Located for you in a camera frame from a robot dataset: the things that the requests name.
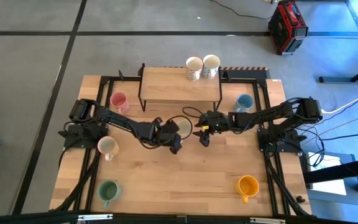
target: white paper cup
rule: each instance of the white paper cup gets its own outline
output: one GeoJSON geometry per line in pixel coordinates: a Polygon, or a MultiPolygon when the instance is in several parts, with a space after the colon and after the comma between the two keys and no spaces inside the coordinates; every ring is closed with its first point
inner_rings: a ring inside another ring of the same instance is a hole
{"type": "Polygon", "coordinates": [[[216,55],[207,55],[204,57],[204,69],[203,77],[204,78],[213,78],[219,70],[221,65],[221,60],[216,55]]]}
{"type": "Polygon", "coordinates": [[[198,80],[203,69],[203,61],[199,57],[190,57],[186,61],[186,68],[187,78],[189,80],[198,80]]]}
{"type": "Polygon", "coordinates": [[[118,154],[119,148],[116,140],[113,137],[105,136],[98,141],[98,150],[104,154],[104,159],[110,161],[118,154]]]}

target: gray floor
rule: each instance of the gray floor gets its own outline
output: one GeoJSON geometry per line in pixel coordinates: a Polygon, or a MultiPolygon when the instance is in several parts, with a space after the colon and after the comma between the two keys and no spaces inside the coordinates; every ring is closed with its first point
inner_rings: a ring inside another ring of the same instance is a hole
{"type": "MultiPolygon", "coordinates": [[[[269,17],[275,9],[263,1],[232,0],[225,4],[241,14],[260,17],[269,17]]],[[[0,30],[71,30],[79,5],[79,0],[0,0],[0,30]]],[[[343,2],[299,2],[298,6],[311,31],[357,31],[343,2]]],[[[93,0],[87,3],[80,30],[265,31],[267,22],[238,17],[207,0],[93,0]]],[[[4,141],[0,147],[0,215],[9,213],[16,196],[67,40],[0,37],[0,139],[4,141]]],[[[322,85],[316,81],[321,75],[350,77],[358,73],[358,38],[309,37],[294,55],[282,57],[274,54],[269,37],[77,37],[24,212],[48,209],[63,144],[57,131],[68,120],[83,75],[117,75],[118,69],[124,75],[135,75],[142,62],[182,66],[187,57],[206,54],[218,55],[222,65],[269,67],[272,78],[283,81],[287,98],[312,96],[325,110],[358,97],[358,85],[322,85]]],[[[318,130],[357,116],[358,104],[318,130]]],[[[326,137],[354,133],[358,133],[358,122],[326,137]]],[[[317,147],[309,143],[305,149],[316,151],[317,147]]],[[[326,149],[352,153],[358,159],[358,138],[327,142],[326,149]]],[[[312,209],[319,217],[358,222],[358,210],[350,205],[312,201],[312,209]]]]}

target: wooden table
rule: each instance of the wooden table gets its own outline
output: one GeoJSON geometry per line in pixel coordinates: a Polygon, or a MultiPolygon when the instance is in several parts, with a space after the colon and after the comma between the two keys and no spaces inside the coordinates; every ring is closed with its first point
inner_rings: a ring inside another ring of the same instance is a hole
{"type": "MultiPolygon", "coordinates": [[[[78,98],[96,99],[100,76],[85,76],[78,98]]],[[[280,80],[267,80],[272,106],[284,99],[280,80]]],[[[137,98],[139,82],[114,82],[113,92],[127,94],[130,110],[126,116],[136,121],[152,121],[160,116],[164,121],[181,114],[183,106],[194,106],[201,111],[211,110],[210,103],[186,102],[166,104],[150,103],[143,112],[137,98]]],[[[231,111],[239,94],[253,96],[251,84],[222,83],[223,100],[220,111],[231,111]]],[[[262,90],[259,90],[262,109],[262,90]]],[[[154,213],[187,215],[260,215],[271,216],[270,196],[263,155],[259,151],[256,127],[240,135],[230,132],[211,136],[209,147],[192,135],[184,140],[177,155],[168,148],[145,149],[132,134],[111,127],[120,152],[111,162],[100,160],[95,189],[105,180],[115,180],[122,186],[119,200],[103,208],[96,191],[91,210],[112,213],[154,213]],[[242,175],[253,175],[260,184],[260,191],[248,204],[241,202],[234,184],[242,175]]],[[[50,208],[59,206],[78,181],[84,149],[68,151],[62,160],[50,208]]],[[[280,153],[285,183],[294,197],[306,199],[301,206],[311,213],[300,161],[297,155],[280,153]]],[[[85,207],[88,186],[85,186],[80,208],[85,207]]],[[[275,186],[278,209],[282,213],[280,191],[275,186]]]]}
{"type": "Polygon", "coordinates": [[[140,98],[148,103],[218,102],[219,76],[191,81],[184,67],[144,67],[140,98]]]}

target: mug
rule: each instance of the mug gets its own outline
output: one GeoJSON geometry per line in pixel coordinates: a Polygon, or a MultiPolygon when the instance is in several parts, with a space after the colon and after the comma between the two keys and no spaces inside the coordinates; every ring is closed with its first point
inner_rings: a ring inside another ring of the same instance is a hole
{"type": "Polygon", "coordinates": [[[98,141],[98,150],[104,154],[104,159],[110,161],[119,152],[116,140],[111,136],[105,136],[98,141]]]}
{"type": "Polygon", "coordinates": [[[110,97],[110,103],[117,108],[118,113],[124,114],[129,110],[128,97],[123,92],[116,92],[110,97]]]}
{"type": "Polygon", "coordinates": [[[234,105],[234,112],[246,112],[254,106],[254,99],[248,94],[239,95],[234,105]]]}
{"type": "Polygon", "coordinates": [[[248,197],[259,192],[259,183],[251,175],[242,176],[236,183],[236,191],[241,195],[242,203],[248,203],[248,197]]]}
{"type": "Polygon", "coordinates": [[[98,188],[98,196],[104,201],[104,208],[107,208],[111,201],[117,200],[121,192],[121,187],[112,180],[104,181],[98,188]]]}
{"type": "Polygon", "coordinates": [[[186,61],[186,75],[189,80],[198,80],[201,70],[203,69],[203,61],[199,57],[190,57],[186,61]]]}
{"type": "Polygon", "coordinates": [[[207,55],[203,60],[204,68],[203,68],[203,77],[204,78],[213,78],[217,74],[219,70],[219,66],[221,65],[221,60],[216,55],[207,55]]]}

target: orange mug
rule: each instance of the orange mug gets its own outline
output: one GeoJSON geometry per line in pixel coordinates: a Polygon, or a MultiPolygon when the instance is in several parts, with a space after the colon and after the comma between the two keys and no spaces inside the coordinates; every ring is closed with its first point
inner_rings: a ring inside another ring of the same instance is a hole
{"type": "Polygon", "coordinates": [[[259,183],[251,175],[242,176],[236,183],[236,191],[241,195],[242,203],[248,203],[248,197],[259,192],[259,183]]]}

